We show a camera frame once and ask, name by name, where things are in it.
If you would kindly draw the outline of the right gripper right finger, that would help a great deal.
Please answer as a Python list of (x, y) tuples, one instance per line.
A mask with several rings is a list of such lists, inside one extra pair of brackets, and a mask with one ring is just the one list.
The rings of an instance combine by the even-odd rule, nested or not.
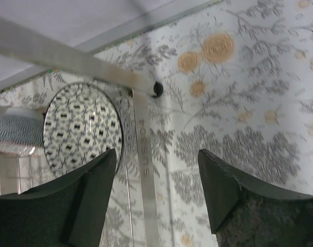
[(264, 182), (206, 149), (198, 153), (218, 246), (313, 246), (313, 196)]

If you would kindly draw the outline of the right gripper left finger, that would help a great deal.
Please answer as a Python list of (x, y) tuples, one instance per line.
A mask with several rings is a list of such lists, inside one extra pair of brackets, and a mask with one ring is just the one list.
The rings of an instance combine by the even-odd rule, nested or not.
[(0, 246), (99, 246), (116, 164), (110, 149), (50, 182), (0, 196)]

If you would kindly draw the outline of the blue patterned bowl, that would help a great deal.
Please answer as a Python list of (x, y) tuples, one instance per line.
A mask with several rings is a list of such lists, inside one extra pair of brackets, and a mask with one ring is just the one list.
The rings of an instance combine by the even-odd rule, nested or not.
[(49, 169), (57, 177), (108, 149), (115, 149), (120, 164), (124, 135), (114, 104), (94, 85), (76, 82), (63, 87), (48, 106), (43, 147)]

